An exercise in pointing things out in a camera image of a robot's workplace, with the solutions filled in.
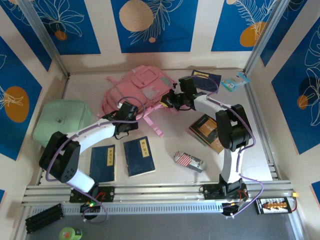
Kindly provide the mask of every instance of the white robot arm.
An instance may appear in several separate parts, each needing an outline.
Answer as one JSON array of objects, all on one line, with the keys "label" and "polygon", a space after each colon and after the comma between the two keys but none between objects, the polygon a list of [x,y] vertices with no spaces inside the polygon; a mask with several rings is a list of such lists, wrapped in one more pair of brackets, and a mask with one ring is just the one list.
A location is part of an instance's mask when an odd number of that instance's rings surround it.
[{"label": "white robot arm", "polygon": [[[232,122],[237,122],[232,111],[236,111],[249,126],[245,111],[239,104],[234,106],[225,105],[210,98],[204,92],[197,92],[191,77],[179,79],[179,84],[182,93],[176,94],[171,90],[162,97],[160,102],[168,108],[176,108],[177,110],[182,106],[188,106],[216,119],[218,137],[225,148],[223,169],[219,177],[219,188],[220,194],[226,196],[239,189],[242,185],[239,173],[244,152],[241,149],[248,145],[251,136],[239,121],[237,124],[232,125]],[[136,106],[124,102],[119,111],[104,116],[84,130],[67,135],[61,132],[54,133],[45,148],[39,165],[47,170],[59,147],[64,142],[69,141],[59,153],[49,172],[62,183],[74,186],[84,193],[90,192],[95,185],[95,181],[78,169],[79,155],[85,149],[103,139],[138,129],[138,123],[135,122],[137,112],[138,108]]]}]

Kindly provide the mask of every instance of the dark blue book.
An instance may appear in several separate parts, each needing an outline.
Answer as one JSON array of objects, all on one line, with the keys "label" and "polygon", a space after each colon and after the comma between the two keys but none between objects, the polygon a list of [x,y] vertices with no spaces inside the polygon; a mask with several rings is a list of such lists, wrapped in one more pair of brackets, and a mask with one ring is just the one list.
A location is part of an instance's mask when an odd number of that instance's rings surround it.
[{"label": "dark blue book", "polygon": [[193,70],[192,80],[193,80],[194,86],[198,89],[208,91],[208,92],[215,92],[215,91],[218,92],[217,86],[219,90],[221,75]]},{"label": "dark blue book", "polygon": [[90,177],[97,183],[115,180],[115,145],[93,147]]},{"label": "dark blue book", "polygon": [[123,143],[129,177],[156,170],[146,136]]}]

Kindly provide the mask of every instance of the brown book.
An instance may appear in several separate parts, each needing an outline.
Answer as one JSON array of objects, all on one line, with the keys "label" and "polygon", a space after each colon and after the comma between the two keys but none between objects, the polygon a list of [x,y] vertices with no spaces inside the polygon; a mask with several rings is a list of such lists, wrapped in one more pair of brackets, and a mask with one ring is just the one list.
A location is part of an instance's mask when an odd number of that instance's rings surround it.
[{"label": "brown book", "polygon": [[208,144],[218,154],[224,149],[218,138],[217,123],[208,115],[203,115],[190,127],[199,138]]}]

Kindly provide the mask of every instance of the circuit board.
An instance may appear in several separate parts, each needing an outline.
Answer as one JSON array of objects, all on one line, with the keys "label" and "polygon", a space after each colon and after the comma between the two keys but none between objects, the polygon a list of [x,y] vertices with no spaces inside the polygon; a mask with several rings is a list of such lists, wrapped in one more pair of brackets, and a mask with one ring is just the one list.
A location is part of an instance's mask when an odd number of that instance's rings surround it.
[{"label": "circuit board", "polygon": [[292,213],[286,197],[258,198],[255,200],[255,208],[260,214],[290,214]]}]

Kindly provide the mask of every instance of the white floor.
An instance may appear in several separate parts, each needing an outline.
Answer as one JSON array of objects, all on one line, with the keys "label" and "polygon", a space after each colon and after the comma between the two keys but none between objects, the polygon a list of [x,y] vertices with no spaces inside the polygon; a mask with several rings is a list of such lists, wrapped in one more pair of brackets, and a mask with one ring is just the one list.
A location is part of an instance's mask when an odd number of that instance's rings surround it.
[{"label": "white floor", "polygon": [[[181,77],[189,76],[191,70],[166,70],[172,79],[178,80]],[[236,71],[232,70],[204,70],[222,75],[222,79],[232,77]],[[99,74],[79,74],[71,75],[65,94],[65,99],[83,100],[88,103],[95,121],[96,115],[100,112],[100,104],[104,92],[112,85],[106,80],[107,76],[112,76],[119,80],[125,72],[107,72]],[[266,156],[263,151],[262,143],[259,138],[254,117],[248,102],[244,87],[235,92],[227,91],[222,84],[215,99],[226,104],[243,105],[248,120],[250,122],[253,134],[256,137],[256,146],[246,150],[243,157],[242,174],[246,177],[271,181],[272,177],[269,171]],[[157,124],[164,133],[163,138],[147,125],[144,120],[139,122],[139,129],[130,132],[130,136],[121,140],[115,138],[105,139],[97,143],[94,147],[109,146],[115,144],[115,183],[121,184],[187,184],[194,182],[217,182],[219,174],[223,167],[224,151],[217,154],[208,146],[203,146],[186,129],[196,119],[202,116],[202,112],[193,110],[180,112],[173,116],[173,113],[167,113],[164,109],[152,112],[149,117]],[[125,158],[123,142],[138,139],[147,136],[151,148],[151,153],[155,165],[155,172],[143,174],[135,177],[128,177],[128,170]],[[176,151],[183,151],[191,154],[206,162],[207,168],[203,173],[196,173],[188,168],[182,167],[173,161]],[[89,174],[91,161],[91,148],[84,151],[79,159],[79,168]],[[48,185],[43,173],[41,184]]]}]

